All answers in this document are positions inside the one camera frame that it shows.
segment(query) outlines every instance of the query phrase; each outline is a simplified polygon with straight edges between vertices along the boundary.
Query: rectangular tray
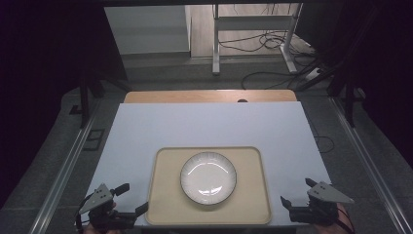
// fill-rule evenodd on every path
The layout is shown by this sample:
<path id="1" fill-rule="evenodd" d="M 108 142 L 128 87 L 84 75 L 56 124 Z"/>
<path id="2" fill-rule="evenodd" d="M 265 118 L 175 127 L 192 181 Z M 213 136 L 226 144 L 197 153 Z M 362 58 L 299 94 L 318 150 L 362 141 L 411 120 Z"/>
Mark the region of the rectangular tray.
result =
<path id="1" fill-rule="evenodd" d="M 225 201 L 201 205 L 180 185 L 181 169 L 192 156 L 224 155 L 237 172 L 237 185 Z M 163 148 L 156 157 L 146 220 L 153 225 L 265 224 L 271 220 L 261 155 L 254 147 Z"/>

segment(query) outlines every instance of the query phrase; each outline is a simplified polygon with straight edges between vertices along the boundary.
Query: white tabletop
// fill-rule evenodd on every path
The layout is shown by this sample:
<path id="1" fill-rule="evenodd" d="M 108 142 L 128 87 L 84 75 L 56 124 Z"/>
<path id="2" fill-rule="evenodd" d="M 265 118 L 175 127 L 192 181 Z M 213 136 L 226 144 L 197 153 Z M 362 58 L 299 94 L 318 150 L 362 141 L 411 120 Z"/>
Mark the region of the white tabletop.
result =
<path id="1" fill-rule="evenodd" d="M 114 200 L 117 211 L 133 212 L 148 199 L 160 149 L 219 146 L 260 151 L 273 213 L 269 226 L 297 225 L 280 196 L 307 206 L 306 177 L 330 182 L 299 101 L 128 103 L 119 107 L 88 194 L 101 183 L 109 188 L 129 183 L 131 190 Z M 150 224 L 143 215 L 135 225 Z"/>

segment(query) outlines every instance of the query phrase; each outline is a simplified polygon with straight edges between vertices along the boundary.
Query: round plate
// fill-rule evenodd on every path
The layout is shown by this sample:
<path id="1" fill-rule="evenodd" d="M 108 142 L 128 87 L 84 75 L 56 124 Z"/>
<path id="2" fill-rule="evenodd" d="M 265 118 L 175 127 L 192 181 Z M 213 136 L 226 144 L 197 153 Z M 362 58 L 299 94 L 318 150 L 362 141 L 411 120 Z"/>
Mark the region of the round plate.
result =
<path id="1" fill-rule="evenodd" d="M 215 152 L 192 156 L 181 171 L 181 186 L 193 201 L 213 205 L 224 201 L 234 191 L 237 173 L 234 165 Z"/>

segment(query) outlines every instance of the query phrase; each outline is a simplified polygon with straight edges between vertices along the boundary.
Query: wooden floor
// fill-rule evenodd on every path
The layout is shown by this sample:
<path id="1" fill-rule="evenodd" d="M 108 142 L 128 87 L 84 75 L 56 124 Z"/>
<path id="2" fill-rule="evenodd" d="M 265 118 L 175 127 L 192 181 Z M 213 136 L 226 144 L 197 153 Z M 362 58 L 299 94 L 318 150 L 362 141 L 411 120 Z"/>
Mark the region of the wooden floor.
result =
<path id="1" fill-rule="evenodd" d="M 250 15 L 292 15 L 297 4 L 233 4 L 220 5 L 219 16 L 250 16 Z M 212 57 L 213 46 L 213 9 L 212 5 L 190 6 L 189 12 L 191 15 L 191 57 L 192 58 L 209 58 Z M 239 40 L 265 33 L 265 31 L 220 31 L 219 41 L 221 43 L 230 40 Z M 285 32 L 276 33 L 279 36 L 284 36 Z M 279 42 L 269 42 L 267 45 L 274 47 Z M 291 44 L 299 51 L 306 50 L 305 43 L 298 37 L 294 36 Z M 259 38 L 253 38 L 240 42 L 223 43 L 225 46 L 240 48 L 247 51 L 253 51 L 262 46 Z M 279 55 L 280 49 L 268 49 L 262 47 L 253 52 L 243 52 L 236 49 L 229 49 L 220 46 L 221 56 L 268 56 Z"/>

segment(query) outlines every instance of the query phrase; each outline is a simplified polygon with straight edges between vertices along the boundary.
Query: white metal desk leg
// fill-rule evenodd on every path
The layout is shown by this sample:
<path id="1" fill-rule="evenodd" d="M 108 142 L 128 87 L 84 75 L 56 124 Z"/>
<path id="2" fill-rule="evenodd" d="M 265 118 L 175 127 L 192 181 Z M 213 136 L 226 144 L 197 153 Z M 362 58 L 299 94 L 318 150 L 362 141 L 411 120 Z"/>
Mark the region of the white metal desk leg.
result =
<path id="1" fill-rule="evenodd" d="M 212 74 L 219 75 L 219 43 L 218 43 L 218 5 L 215 6 L 215 15 L 213 17 L 213 53 L 212 53 Z"/>
<path id="2" fill-rule="evenodd" d="M 302 3 L 298 4 L 297 9 L 292 15 L 291 23 L 289 25 L 285 41 L 280 45 L 280 50 L 282 51 L 282 56 L 285 60 L 286 66 L 288 67 L 289 73 L 292 74 L 297 73 L 297 68 L 295 68 L 294 61 L 291 58 L 291 53 L 289 52 L 289 45 L 291 43 L 292 35 L 295 31 L 295 26 L 297 25 L 298 16 L 300 15 L 302 5 Z"/>

